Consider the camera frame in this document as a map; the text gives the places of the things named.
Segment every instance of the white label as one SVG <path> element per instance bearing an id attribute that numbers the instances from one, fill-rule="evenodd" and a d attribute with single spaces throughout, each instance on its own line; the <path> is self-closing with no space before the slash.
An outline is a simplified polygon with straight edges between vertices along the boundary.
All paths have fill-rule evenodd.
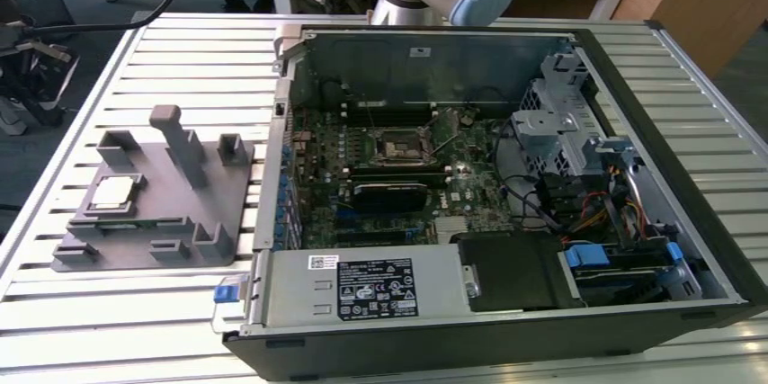
<path id="1" fill-rule="evenodd" d="M 411 58 L 427 58 L 431 55 L 431 49 L 429 47 L 411 47 L 410 57 Z"/>
<path id="2" fill-rule="evenodd" d="M 334 269 L 337 262 L 338 262 L 337 255 L 310 255 L 306 268 L 309 270 Z"/>

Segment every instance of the barcode sticker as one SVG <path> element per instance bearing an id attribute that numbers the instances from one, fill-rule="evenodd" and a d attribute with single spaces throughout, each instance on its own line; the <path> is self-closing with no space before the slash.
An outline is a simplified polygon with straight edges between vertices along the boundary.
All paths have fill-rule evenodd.
<path id="1" fill-rule="evenodd" d="M 309 270 L 335 269 L 337 262 L 338 262 L 337 255 L 310 255 L 307 269 Z"/>

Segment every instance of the aluminum profile table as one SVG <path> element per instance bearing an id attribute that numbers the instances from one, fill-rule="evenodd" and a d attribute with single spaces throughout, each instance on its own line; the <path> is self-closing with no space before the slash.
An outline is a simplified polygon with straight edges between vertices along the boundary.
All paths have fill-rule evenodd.
<path id="1" fill-rule="evenodd" d="M 0 248 L 0 382 L 263 382 L 210 330 L 211 288 L 246 272 L 275 75 L 274 27 L 358 17 L 165 14 L 125 34 Z M 501 21 L 589 28 L 706 200 L 768 277 L 768 147 L 663 31 L 641 22 Z M 235 261 L 221 268 L 55 273 L 51 251 L 85 193 L 107 129 L 159 140 L 150 107 L 177 104 L 199 139 L 255 142 Z M 605 99 L 606 116 L 621 131 Z M 239 311 L 222 311 L 235 326 Z M 768 314 L 611 358 L 405 373 L 334 382 L 768 382 Z"/>

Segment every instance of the sticker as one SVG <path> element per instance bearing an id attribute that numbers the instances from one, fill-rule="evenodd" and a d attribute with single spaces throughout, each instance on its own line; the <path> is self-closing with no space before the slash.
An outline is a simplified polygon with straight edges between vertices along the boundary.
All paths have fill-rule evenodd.
<path id="1" fill-rule="evenodd" d="M 411 47 L 409 51 L 411 58 L 427 58 L 431 55 L 429 47 Z"/>
<path id="2" fill-rule="evenodd" d="M 326 270 L 334 269 L 335 263 L 338 262 L 337 255 L 310 255 L 309 256 L 309 270 Z"/>
<path id="3" fill-rule="evenodd" d="M 410 258 L 341 262 L 335 276 L 341 320 L 418 317 Z"/>

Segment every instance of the circuit board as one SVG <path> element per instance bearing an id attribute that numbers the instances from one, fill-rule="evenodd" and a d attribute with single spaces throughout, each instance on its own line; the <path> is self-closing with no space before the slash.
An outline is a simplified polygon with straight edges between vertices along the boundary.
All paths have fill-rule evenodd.
<path id="1" fill-rule="evenodd" d="M 433 222 L 446 217 L 463 217 L 470 232 L 511 229 L 507 199 L 487 160 L 501 121 L 475 120 L 474 112 L 465 110 L 442 108 L 417 128 L 351 126 L 338 113 L 298 110 L 293 148 L 303 249 L 389 245 L 387 233 L 403 237 L 398 244 L 434 244 Z M 415 141 L 422 156 L 411 151 Z M 385 166 L 387 161 L 433 166 L 443 173 L 441 184 L 429 184 L 418 211 L 361 214 L 350 204 L 350 170 Z M 397 175 L 393 167 L 387 178 Z M 347 241 L 359 233 L 377 235 L 369 242 Z"/>

